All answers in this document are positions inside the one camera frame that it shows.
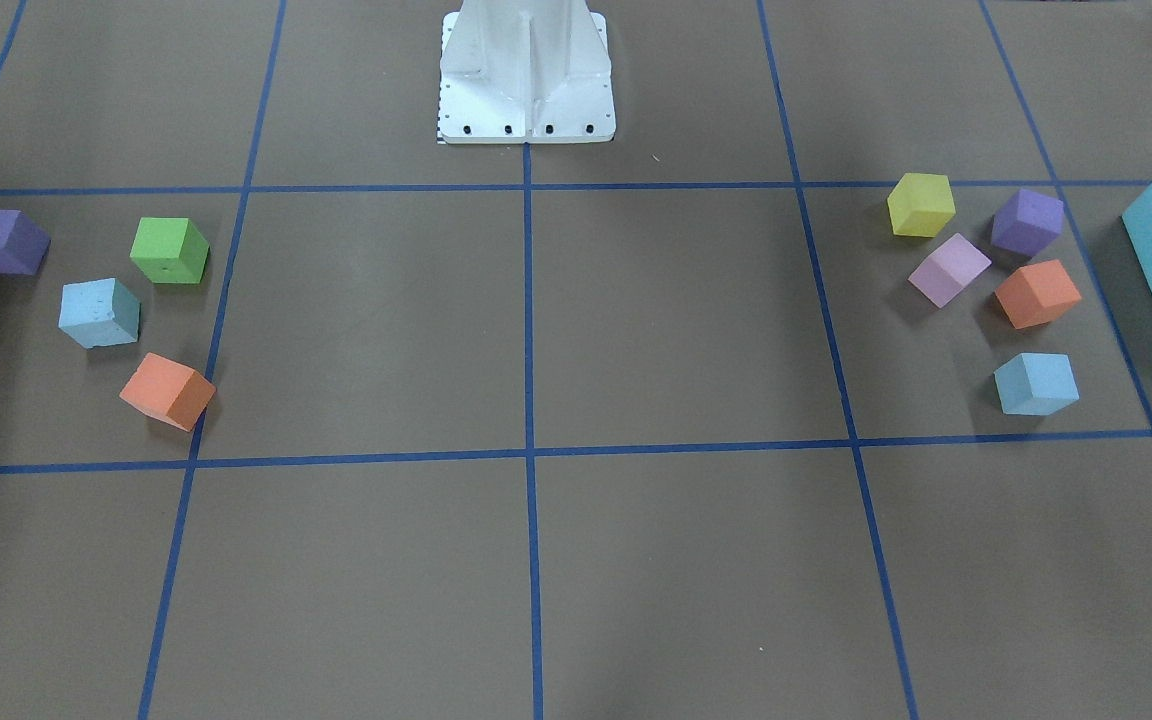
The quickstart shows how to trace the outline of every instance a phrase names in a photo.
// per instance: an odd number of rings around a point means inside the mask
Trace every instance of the pink cube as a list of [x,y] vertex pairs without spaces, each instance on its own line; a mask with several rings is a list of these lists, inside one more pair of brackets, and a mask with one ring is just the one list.
[[979,250],[975,249],[961,233],[932,251],[927,259],[909,276],[909,282],[923,291],[927,300],[937,306],[945,306],[948,301],[963,291],[990,265]]

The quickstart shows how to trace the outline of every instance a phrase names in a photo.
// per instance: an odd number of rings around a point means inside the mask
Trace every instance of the gray surface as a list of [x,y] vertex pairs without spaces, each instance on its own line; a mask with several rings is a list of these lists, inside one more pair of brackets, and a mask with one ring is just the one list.
[[531,717],[522,462],[195,482],[156,717]]
[[791,191],[540,192],[536,441],[846,437]]
[[901,717],[848,450],[541,460],[547,717]]
[[[850,183],[806,188],[809,218],[755,0],[596,1],[620,135],[535,147],[532,179],[776,185],[530,195],[177,192],[243,182],[278,3],[89,5],[29,0],[0,78],[0,209],[54,237],[0,276],[0,717],[142,717],[147,687],[151,720],[890,719],[908,667],[924,720],[1152,719],[1151,425],[1074,227],[1043,258],[1084,301],[1046,328],[990,301],[1016,258],[940,311],[905,281],[952,232],[983,245],[1013,183],[1058,190],[982,5],[767,1],[801,173]],[[456,5],[288,3],[255,182],[521,183],[518,147],[433,142]],[[1117,219],[1142,185],[1105,182],[1152,176],[1152,0],[986,8],[1089,181],[1061,190],[1152,407]],[[956,183],[925,243],[882,225],[908,170]],[[50,185],[79,190],[22,190]],[[127,260],[142,215],[195,219],[200,286]],[[240,219],[195,455],[116,393],[145,351],[205,369]],[[933,444],[865,447],[861,478],[805,222],[856,433]],[[142,338],[84,353],[60,288],[105,276]],[[1001,415],[1020,351],[1068,353],[1083,400]],[[1025,435],[1104,430],[1143,437]],[[982,433],[1017,442],[958,445]],[[753,450],[782,441],[844,447]]]
[[920,717],[1152,719],[1152,439],[865,461]]
[[132,717],[180,473],[0,477],[0,719]]

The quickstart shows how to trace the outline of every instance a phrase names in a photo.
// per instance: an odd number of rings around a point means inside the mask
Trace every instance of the orange cube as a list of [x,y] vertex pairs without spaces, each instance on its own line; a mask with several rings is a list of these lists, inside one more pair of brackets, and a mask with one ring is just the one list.
[[192,430],[215,393],[197,370],[150,353],[118,395],[150,418]]
[[1052,323],[1083,296],[1060,260],[1025,265],[993,293],[1016,329]]

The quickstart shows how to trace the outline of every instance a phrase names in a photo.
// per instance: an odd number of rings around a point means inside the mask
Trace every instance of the light purple cube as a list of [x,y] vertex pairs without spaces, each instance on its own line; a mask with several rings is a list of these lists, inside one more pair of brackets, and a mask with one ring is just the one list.
[[963,234],[954,233],[954,237],[946,240],[923,260],[909,276],[909,282],[937,306],[945,306],[988,265],[990,259],[975,249]]
[[51,237],[20,210],[0,210],[0,274],[35,275]]
[[1064,203],[1055,197],[1018,190],[993,217],[990,242],[1033,258],[1064,228]]

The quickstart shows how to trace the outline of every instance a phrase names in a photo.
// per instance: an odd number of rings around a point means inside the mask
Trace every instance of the green cube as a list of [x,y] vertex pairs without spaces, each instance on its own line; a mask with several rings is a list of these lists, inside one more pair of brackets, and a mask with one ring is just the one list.
[[189,218],[142,218],[132,263],[151,282],[196,285],[210,250]]

